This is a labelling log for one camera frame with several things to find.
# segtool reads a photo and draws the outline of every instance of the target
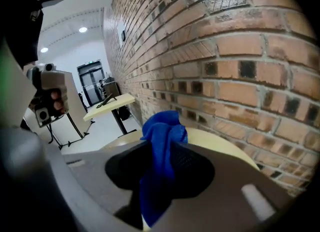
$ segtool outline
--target doorway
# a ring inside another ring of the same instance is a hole
[[[83,93],[90,105],[103,101],[103,92],[100,90],[100,80],[105,79],[101,62],[96,61],[77,67]]]

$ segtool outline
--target table top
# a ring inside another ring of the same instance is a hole
[[[118,109],[120,107],[123,107],[125,105],[128,105],[136,101],[136,99],[133,96],[131,96],[129,93],[116,96],[115,98],[116,100],[114,98],[110,99],[106,105],[101,106],[99,108],[97,108],[97,106],[101,104],[101,102],[94,105],[88,111],[88,113],[83,117],[83,120],[88,121],[92,118],[98,117],[102,114],[106,114],[112,110]]]
[[[224,138],[204,130],[190,127],[186,127],[185,129],[188,134],[188,143],[239,158],[259,170],[255,162],[244,151]],[[128,133],[102,147],[101,150],[136,142],[142,136],[141,130]]]

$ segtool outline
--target white ceiling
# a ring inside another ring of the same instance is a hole
[[[58,53],[67,52],[68,48],[86,41],[101,40],[103,7],[109,7],[112,0],[64,0],[43,11],[43,23],[38,42],[40,62]],[[86,33],[79,28],[86,27]],[[49,49],[41,53],[43,47]]]

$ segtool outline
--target ceiling light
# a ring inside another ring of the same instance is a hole
[[[87,30],[88,30],[88,29],[87,29],[85,26],[79,28],[79,32],[80,32],[80,33],[84,33],[84,32],[86,32]]]
[[[42,52],[42,53],[46,53],[48,51],[48,48],[47,47],[43,47],[41,50],[40,50],[40,52]]]

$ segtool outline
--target blue towel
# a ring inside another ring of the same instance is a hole
[[[169,207],[175,174],[170,163],[170,143],[188,142],[186,128],[176,111],[156,113],[142,127],[143,137],[152,143],[152,165],[140,180],[140,206],[151,227]]]

